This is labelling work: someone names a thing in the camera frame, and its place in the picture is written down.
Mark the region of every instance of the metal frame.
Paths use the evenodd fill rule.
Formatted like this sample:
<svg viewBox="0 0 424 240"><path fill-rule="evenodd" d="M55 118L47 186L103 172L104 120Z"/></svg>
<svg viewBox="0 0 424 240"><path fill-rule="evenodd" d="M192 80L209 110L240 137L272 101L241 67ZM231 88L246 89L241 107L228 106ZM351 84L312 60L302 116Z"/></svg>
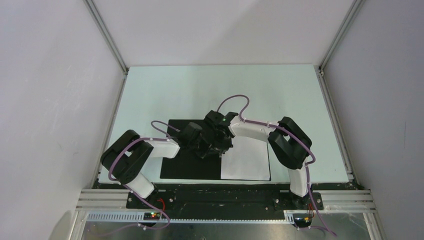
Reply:
<svg viewBox="0 0 424 240"><path fill-rule="evenodd" d="M126 66L121 54L119 53L118 47L111 34L109 33L95 3L94 0L84 0L88 11L92 15L96 25L98 26L100 33L102 34L106 44L108 45L113 57L116 59L119 67L121 68L124 79L119 89L119 95L116 98L116 103L113 110L113 115L109 121L109 129L103 141L103 149L107 148L108 141L111 136L112 126L115 122L119 103L121 101L122 93L124 90L126 75L128 74L128 67ZM346 142L343 137L342 128L340 125L339 117L337 115L333 100L327 86L324 72L328 61L330 60L333 52L340 44L343 37L346 35L349 27L352 25L353 20L357 16L360 8L364 4L365 0L354 0L346 17L344 18L340 28L334 37L330 48L327 50L325 57L323 58L320 66L316 67L317 78L319 85L324 96L325 104L328 110L328 114L333 126L334 133L336 135L337 143L342 153L342 158L346 167L346 172L350 181L355 180L359 183L357 176L355 175L355 168L352 165L349 158L349 150L346 147ZM91 185L95 182L98 177L100 170L100 161L97 163L96 172L93 175ZM369 190L316 190L315 192L321 193L322 203L324 210L321 212L324 214L332 213L363 213L369 235L372 240L384 240L387 239L377 209L374 203L374 199ZM75 213L72 219L72 232L69 236L69 240L80 240L83 236L85 224L88 221L103 221L103 222L142 222L140 213L150 212L151 209L126 209L127 197L129 191L126 189L83 189L79 196L78 203L76 205ZM305 210L286 210L284 216L286 220L274 220L274 221L220 221L211 220L205 221L201 219L172 219L173 223L275 223L275 224L290 224L293 214L306 213Z"/></svg>

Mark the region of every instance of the robotic arm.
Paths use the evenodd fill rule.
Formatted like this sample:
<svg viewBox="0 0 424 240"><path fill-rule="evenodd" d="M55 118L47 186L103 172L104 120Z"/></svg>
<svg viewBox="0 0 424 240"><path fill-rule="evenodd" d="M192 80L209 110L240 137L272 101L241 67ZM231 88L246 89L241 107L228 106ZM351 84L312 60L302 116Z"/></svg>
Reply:
<svg viewBox="0 0 424 240"><path fill-rule="evenodd" d="M232 139L241 136L269 143L279 162L288 168L290 192L298 198L305 197L308 193L305 159L309 154L297 141L291 137L286 139L286 133L270 125L285 128L308 148L312 145L309 137L289 117L284 117L278 122L269 122L268 126L262 126L246 122L236 117L237 115L238 113L229 112L224 116L211 110L203 120L207 129L190 122L171 139L141 140L128 149L131 153L129 156L122 155L113 167L112 174L120 184L127 185L142 198L146 198L155 189L153 184L140 173L148 157L172 159L181 149L193 151L201 159L209 155L221 156L233 147ZM102 165L109 171L124 148L139 138L135 131L126 131L101 156Z"/></svg>

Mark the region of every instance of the white sheet of paper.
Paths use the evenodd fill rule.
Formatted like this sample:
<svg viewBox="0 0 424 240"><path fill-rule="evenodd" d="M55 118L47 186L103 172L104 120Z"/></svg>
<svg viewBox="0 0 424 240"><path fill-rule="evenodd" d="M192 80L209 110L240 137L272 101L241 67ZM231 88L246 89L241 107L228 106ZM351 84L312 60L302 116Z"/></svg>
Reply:
<svg viewBox="0 0 424 240"><path fill-rule="evenodd" d="M237 136L221 159L221 179L269 181L270 165L266 142Z"/></svg>

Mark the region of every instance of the black mat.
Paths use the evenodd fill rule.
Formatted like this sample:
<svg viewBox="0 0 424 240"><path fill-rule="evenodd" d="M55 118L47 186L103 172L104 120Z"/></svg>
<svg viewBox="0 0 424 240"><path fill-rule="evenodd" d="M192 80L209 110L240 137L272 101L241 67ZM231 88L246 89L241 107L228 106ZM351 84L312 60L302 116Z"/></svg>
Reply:
<svg viewBox="0 0 424 240"><path fill-rule="evenodd" d="M203 120L170 119L169 125L183 130L190 122L200 125L203 129L208 127ZM168 128L167 132L174 136L177 132ZM221 158L218 155L201 159L193 152L181 150L179 156L163 158L160 170L161 179L194 179L194 180L220 180Z"/></svg>

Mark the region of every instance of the wall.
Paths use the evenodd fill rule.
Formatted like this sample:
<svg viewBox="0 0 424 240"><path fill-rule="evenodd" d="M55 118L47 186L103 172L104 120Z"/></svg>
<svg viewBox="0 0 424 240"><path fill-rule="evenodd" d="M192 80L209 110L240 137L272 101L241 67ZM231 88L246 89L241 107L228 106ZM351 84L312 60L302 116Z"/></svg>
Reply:
<svg viewBox="0 0 424 240"><path fill-rule="evenodd" d="M424 1L368 0L324 70L389 239L423 239Z"/></svg>
<svg viewBox="0 0 424 240"><path fill-rule="evenodd" d="M128 66L320 64L353 0L96 0Z"/></svg>
<svg viewBox="0 0 424 240"><path fill-rule="evenodd" d="M82 0L0 3L0 239L47 239L95 170L122 82Z"/></svg>

